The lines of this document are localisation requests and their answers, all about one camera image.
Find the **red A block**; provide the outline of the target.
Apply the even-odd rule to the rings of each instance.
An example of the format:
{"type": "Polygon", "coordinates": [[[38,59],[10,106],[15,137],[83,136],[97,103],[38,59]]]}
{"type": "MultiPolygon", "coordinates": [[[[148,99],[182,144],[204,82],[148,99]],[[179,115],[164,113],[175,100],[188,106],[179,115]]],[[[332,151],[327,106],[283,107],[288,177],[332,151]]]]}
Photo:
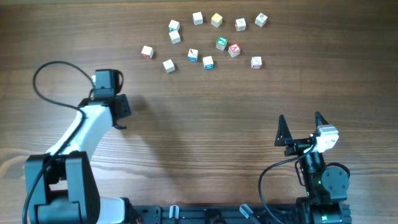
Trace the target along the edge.
{"type": "Polygon", "coordinates": [[[228,53],[231,57],[236,57],[241,53],[241,48],[238,44],[231,44],[228,48],[228,53]]]}

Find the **plain wooden block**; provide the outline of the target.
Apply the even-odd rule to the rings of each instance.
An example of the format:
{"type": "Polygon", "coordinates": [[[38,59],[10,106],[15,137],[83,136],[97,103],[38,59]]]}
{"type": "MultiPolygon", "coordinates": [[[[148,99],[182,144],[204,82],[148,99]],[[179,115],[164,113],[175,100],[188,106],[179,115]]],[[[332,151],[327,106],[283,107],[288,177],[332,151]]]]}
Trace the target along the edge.
{"type": "Polygon", "coordinates": [[[181,41],[180,34],[177,30],[169,32],[169,38],[173,44],[179,43],[181,41]]]}

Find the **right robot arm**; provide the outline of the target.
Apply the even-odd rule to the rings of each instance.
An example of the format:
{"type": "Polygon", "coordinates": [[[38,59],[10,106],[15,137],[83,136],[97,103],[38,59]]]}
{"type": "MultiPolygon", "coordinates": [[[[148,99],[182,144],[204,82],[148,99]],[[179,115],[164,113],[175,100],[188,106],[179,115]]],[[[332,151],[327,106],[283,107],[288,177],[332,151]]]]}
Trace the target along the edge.
{"type": "Polygon", "coordinates": [[[339,139],[337,128],[315,113],[315,132],[308,138],[294,139],[284,115],[279,116],[275,146],[285,147],[285,156],[296,156],[295,170],[307,196],[298,198],[302,223],[351,223],[351,211],[345,204],[350,171],[338,162],[327,164],[323,153],[339,139]]]}

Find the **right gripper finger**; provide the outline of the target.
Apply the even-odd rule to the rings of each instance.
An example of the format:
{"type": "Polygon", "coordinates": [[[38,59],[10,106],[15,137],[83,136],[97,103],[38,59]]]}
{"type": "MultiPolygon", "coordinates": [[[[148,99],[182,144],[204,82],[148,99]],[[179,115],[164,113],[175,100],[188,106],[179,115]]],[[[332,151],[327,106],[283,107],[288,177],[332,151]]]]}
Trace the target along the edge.
{"type": "Polygon", "coordinates": [[[281,114],[278,120],[278,130],[274,141],[274,146],[282,147],[288,146],[293,143],[293,138],[290,133],[289,127],[285,120],[285,116],[281,114]]]}
{"type": "Polygon", "coordinates": [[[316,127],[321,126],[321,125],[328,125],[329,122],[326,121],[326,119],[322,116],[322,114],[317,111],[315,113],[315,125],[316,127]]]}

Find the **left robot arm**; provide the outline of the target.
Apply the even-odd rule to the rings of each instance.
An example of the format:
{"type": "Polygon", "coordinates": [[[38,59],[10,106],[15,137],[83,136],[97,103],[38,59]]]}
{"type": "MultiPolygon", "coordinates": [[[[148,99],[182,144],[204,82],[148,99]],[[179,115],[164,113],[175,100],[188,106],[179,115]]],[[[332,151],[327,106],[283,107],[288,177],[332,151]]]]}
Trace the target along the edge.
{"type": "Polygon", "coordinates": [[[90,159],[99,141],[118,121],[131,115],[121,93],[123,73],[96,70],[90,94],[76,106],[76,117],[46,153],[25,162],[27,197],[23,223],[97,223],[105,212],[90,159]]]}

